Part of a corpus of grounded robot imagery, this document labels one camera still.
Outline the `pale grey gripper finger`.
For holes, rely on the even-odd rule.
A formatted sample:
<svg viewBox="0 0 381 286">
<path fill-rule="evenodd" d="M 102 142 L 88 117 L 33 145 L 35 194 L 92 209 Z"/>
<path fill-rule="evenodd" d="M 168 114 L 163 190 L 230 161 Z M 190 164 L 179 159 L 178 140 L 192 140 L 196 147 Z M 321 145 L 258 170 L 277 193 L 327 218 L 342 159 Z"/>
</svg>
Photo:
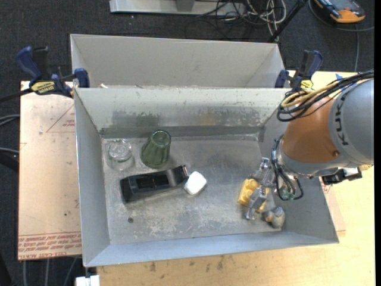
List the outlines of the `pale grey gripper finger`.
<svg viewBox="0 0 381 286">
<path fill-rule="evenodd" d="M 266 189 L 258 187 L 254 189 L 248 201 L 248 209 L 245 214 L 247 220 L 253 220 L 254 212 L 257 211 L 267 201 Z"/>
<path fill-rule="evenodd" d="M 252 177 L 256 181 L 264 181 L 265 178 L 271 173 L 271 161 L 269 158 L 263 157 L 255 170 L 255 172 L 252 174 Z"/>
</svg>

